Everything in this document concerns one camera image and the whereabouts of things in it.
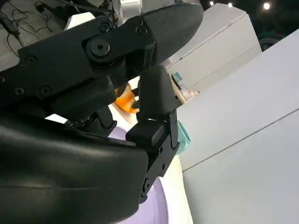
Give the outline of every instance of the white cabinet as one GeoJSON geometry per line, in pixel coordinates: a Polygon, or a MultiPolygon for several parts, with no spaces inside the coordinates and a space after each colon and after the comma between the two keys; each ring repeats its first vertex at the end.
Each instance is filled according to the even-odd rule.
{"type": "Polygon", "coordinates": [[[164,65],[188,90],[204,91],[261,53],[246,12],[216,4],[195,36],[164,65]]]}

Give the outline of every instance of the orange object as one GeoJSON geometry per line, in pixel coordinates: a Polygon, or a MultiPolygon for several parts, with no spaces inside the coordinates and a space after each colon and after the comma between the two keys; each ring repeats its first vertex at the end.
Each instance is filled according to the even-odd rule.
{"type": "Polygon", "coordinates": [[[116,99],[115,104],[128,113],[137,113],[138,109],[132,108],[135,102],[136,102],[135,95],[132,93],[132,88],[128,83],[125,91],[122,93],[120,97],[116,99]]]}

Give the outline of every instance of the cable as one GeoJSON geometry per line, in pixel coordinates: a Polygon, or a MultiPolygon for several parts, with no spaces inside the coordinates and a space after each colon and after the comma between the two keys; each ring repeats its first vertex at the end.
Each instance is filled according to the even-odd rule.
{"type": "Polygon", "coordinates": [[[15,5],[13,5],[11,2],[9,2],[9,4],[10,4],[12,7],[14,7],[14,10],[12,11],[12,18],[13,18],[13,20],[14,20],[13,22],[16,23],[16,25],[17,25],[18,28],[21,28],[21,29],[24,30],[25,32],[27,32],[27,33],[33,35],[37,40],[40,40],[38,36],[36,36],[36,35],[33,34],[32,32],[30,32],[29,30],[23,28],[22,26],[20,26],[19,23],[22,22],[22,23],[28,25],[28,26],[29,26],[35,33],[37,33],[38,31],[40,31],[40,30],[42,30],[42,29],[48,29],[50,32],[53,32],[53,30],[50,29],[50,28],[49,28],[49,25],[48,25],[48,21],[51,19],[51,16],[48,17],[48,16],[43,15],[43,14],[42,14],[42,16],[41,16],[41,15],[39,15],[39,14],[30,12],[30,11],[22,11],[22,10],[20,10],[19,8],[17,8],[15,5]],[[16,11],[19,12],[19,13],[21,13],[21,14],[23,14],[25,17],[22,17],[22,18],[20,18],[20,19],[15,19],[15,17],[14,17],[14,13],[15,13],[16,11]],[[26,13],[34,14],[34,15],[40,17],[41,19],[45,20],[45,21],[46,21],[46,27],[42,27],[42,28],[39,28],[38,30],[35,30],[35,29],[33,28],[33,26],[31,26],[31,25],[30,25],[29,23],[27,23],[26,21],[23,21],[23,19],[27,19],[27,18],[28,18],[28,15],[27,15],[26,13]]]}
{"type": "Polygon", "coordinates": [[[21,45],[22,47],[25,47],[25,46],[26,46],[26,44],[25,44],[25,42],[23,41],[23,38],[21,37],[21,35],[19,35],[19,36],[17,37],[17,40],[19,41],[19,43],[20,43],[20,45],[21,45]]]}
{"type": "Polygon", "coordinates": [[[16,55],[18,58],[20,58],[20,56],[14,51],[14,49],[11,47],[11,45],[10,45],[10,43],[9,43],[9,36],[10,36],[10,35],[11,35],[11,34],[8,34],[8,35],[7,35],[7,38],[6,38],[7,44],[8,44],[8,46],[9,46],[10,50],[14,53],[14,55],[16,55]]]}
{"type": "Polygon", "coordinates": [[[65,1],[65,0],[53,0],[53,1],[58,1],[58,2],[66,4],[66,5],[81,8],[81,9],[84,9],[84,10],[87,10],[87,11],[109,12],[109,13],[113,12],[113,10],[111,10],[111,9],[81,6],[81,5],[78,5],[78,4],[70,3],[70,2],[65,1]]]}

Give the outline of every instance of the white surface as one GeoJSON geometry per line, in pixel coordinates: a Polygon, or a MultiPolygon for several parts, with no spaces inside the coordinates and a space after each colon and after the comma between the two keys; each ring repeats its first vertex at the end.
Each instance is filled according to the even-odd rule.
{"type": "Polygon", "coordinates": [[[160,177],[168,209],[169,224],[193,224],[187,201],[181,163],[175,156],[164,177],[160,177]]]}
{"type": "Polygon", "coordinates": [[[299,31],[178,108],[191,144],[183,170],[299,108],[299,31]]]}
{"type": "Polygon", "coordinates": [[[187,89],[202,91],[203,85],[208,88],[219,81],[216,73],[221,77],[230,74],[227,65],[234,71],[252,58],[244,56],[248,52],[259,55],[261,50],[250,51],[258,46],[249,16],[240,9],[216,4],[205,11],[203,22],[190,42],[170,57],[172,66],[167,70],[171,74],[178,72],[187,89]],[[210,82],[200,85],[207,77],[212,77],[210,82]]]}
{"type": "Polygon", "coordinates": [[[72,15],[69,18],[64,30],[71,29],[71,28],[78,26],[82,23],[93,20],[94,18],[95,18],[94,15],[91,14],[90,12],[72,15]]]}
{"type": "Polygon", "coordinates": [[[204,12],[203,21],[194,37],[177,53],[170,57],[171,63],[190,54],[197,47],[207,42],[221,31],[246,15],[238,8],[228,8],[224,4],[215,4],[204,12]]]}
{"type": "Polygon", "coordinates": [[[235,60],[224,65],[222,68],[214,71],[211,75],[203,78],[200,82],[192,86],[192,89],[198,90],[200,91],[200,93],[203,93],[209,87],[213,86],[213,84],[224,79],[227,76],[227,74],[231,74],[232,72],[236,71],[241,65],[246,64],[260,53],[261,47],[258,44],[250,50],[248,50],[247,52],[245,52],[243,55],[238,56],[235,60]]]}
{"type": "Polygon", "coordinates": [[[299,112],[184,172],[195,224],[299,223],[299,112]]]}

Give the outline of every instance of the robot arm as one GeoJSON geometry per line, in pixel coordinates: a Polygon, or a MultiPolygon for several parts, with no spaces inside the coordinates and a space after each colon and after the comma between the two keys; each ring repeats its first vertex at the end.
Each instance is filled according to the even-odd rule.
{"type": "Polygon", "coordinates": [[[133,215],[177,149],[176,102],[158,66],[197,31],[201,5],[181,4],[114,28],[98,17],[19,51],[0,73],[0,223],[112,223],[133,215]],[[140,75],[127,141],[108,105],[140,75]],[[44,120],[52,113],[72,126],[44,120]]]}

